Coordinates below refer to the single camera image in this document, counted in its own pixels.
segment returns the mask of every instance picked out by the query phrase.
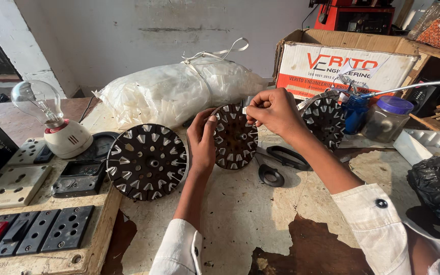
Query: orange fabric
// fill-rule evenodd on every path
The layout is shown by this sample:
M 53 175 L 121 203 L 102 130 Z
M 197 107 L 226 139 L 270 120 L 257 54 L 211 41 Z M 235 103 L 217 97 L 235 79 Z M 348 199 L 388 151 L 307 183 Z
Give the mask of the orange fabric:
M 417 38 L 417 42 L 429 44 L 432 47 L 440 48 L 440 19 L 434 20 L 431 26 L 427 28 L 423 33 Z

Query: white strap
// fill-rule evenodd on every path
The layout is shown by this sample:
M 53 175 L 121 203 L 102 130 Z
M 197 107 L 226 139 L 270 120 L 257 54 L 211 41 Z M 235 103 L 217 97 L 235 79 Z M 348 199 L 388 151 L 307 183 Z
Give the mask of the white strap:
M 237 43 L 238 41 L 241 41 L 241 40 L 246 41 L 247 45 L 245 45 L 242 48 L 234 49 L 233 47 L 234 47 L 235 43 Z M 182 58 L 184 58 L 184 61 L 181 62 L 181 63 L 184 63 L 184 64 L 188 65 L 195 73 L 197 73 L 199 75 L 199 77 L 201 77 L 205 81 L 206 87 L 208 88 L 208 91 L 210 91 L 210 94 L 212 94 L 212 88 L 210 87 L 210 84 L 208 84 L 208 81 L 206 81 L 206 79 L 201 75 L 201 73 L 199 73 L 195 69 L 195 67 L 193 65 L 208 65 L 208 64 L 217 63 L 217 62 L 220 62 L 220 61 L 224 60 L 230 52 L 233 52 L 233 51 L 243 51 L 243 50 L 247 49 L 248 47 L 249 47 L 249 41 L 246 38 L 241 37 L 241 38 L 237 39 L 234 42 L 234 44 L 232 44 L 230 49 L 228 49 L 228 50 L 226 49 L 226 50 L 212 51 L 212 52 L 202 51 L 202 52 L 199 52 L 199 53 L 195 54 L 192 57 L 184 57 L 184 56 L 182 56 Z M 225 54 L 224 57 L 217 56 L 217 54 L 221 55 L 221 54 L 224 54 L 224 53 L 227 53 L 227 54 Z M 205 57 L 205 56 L 214 57 L 214 58 L 217 58 L 218 60 L 214 61 L 214 62 L 207 62 L 207 63 L 191 63 L 191 61 L 193 61 L 195 59 L 198 59 L 200 57 Z

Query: hand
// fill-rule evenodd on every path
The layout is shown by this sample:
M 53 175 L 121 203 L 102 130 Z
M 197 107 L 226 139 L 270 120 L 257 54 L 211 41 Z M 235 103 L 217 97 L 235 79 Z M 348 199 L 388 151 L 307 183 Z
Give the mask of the hand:
M 265 125 L 285 141 L 293 134 L 308 132 L 298 111 L 293 94 L 285 88 L 259 92 L 247 107 L 248 123 L 257 127 Z
M 215 108 L 198 113 L 187 131 L 190 156 L 190 172 L 210 176 L 215 165 L 215 144 L 213 132 L 217 117 L 211 116 Z

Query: white plastic bag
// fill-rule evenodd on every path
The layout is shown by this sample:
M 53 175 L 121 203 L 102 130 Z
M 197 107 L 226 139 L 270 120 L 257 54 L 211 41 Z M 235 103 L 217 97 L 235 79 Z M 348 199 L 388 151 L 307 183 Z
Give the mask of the white plastic bag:
M 176 128 L 204 109 L 239 103 L 266 89 L 267 81 L 244 66 L 204 55 L 213 56 L 201 53 L 189 64 L 157 66 L 117 78 L 95 96 L 112 110 L 121 130 L 143 123 Z

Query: black scissors handle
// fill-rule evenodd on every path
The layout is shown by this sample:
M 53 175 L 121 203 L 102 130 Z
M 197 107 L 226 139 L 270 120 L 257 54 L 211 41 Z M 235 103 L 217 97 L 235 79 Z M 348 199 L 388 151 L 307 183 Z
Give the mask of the black scissors handle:
M 272 182 L 269 178 L 266 178 L 266 175 L 272 175 L 276 180 Z M 263 183 L 271 187 L 281 187 L 284 185 L 284 177 L 278 173 L 278 169 L 269 167 L 264 163 L 259 166 L 259 178 Z
M 295 169 L 298 169 L 300 171 L 312 171 L 312 168 L 310 167 L 310 165 L 308 164 L 308 162 L 302 157 L 301 154 L 296 153 L 295 151 L 292 151 L 288 148 L 282 147 L 282 146 L 270 146 L 266 148 L 266 152 L 268 154 L 270 154 L 273 158 L 277 159 L 279 162 L 281 162 L 282 165 L 284 166 L 290 166 L 293 167 Z M 281 156 L 280 154 L 276 153 L 276 152 L 282 152 L 285 154 L 288 154 L 298 160 L 301 161 L 300 162 L 296 162 L 294 160 L 291 159 L 287 159 L 283 156 Z

